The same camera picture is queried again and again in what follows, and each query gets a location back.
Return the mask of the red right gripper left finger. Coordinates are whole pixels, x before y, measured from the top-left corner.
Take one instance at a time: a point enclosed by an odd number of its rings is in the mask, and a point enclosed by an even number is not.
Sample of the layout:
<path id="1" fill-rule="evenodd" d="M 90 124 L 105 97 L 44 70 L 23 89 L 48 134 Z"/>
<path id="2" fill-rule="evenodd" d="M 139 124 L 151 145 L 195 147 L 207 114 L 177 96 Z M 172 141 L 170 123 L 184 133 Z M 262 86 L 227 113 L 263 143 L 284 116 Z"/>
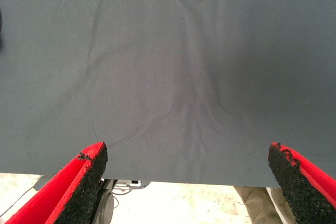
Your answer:
<path id="1" fill-rule="evenodd" d="M 90 223 L 108 161 L 104 142 L 77 154 L 7 223 Z"/>

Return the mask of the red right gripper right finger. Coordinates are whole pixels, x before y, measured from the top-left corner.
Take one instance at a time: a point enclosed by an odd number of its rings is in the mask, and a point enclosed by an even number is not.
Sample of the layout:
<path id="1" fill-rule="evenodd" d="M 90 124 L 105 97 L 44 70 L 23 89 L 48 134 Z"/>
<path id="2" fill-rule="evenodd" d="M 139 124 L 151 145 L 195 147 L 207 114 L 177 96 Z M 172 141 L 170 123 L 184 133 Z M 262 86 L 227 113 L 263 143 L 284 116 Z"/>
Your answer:
<path id="1" fill-rule="evenodd" d="M 269 167 L 297 223 L 335 223 L 335 179 L 294 149 L 273 142 Z"/>

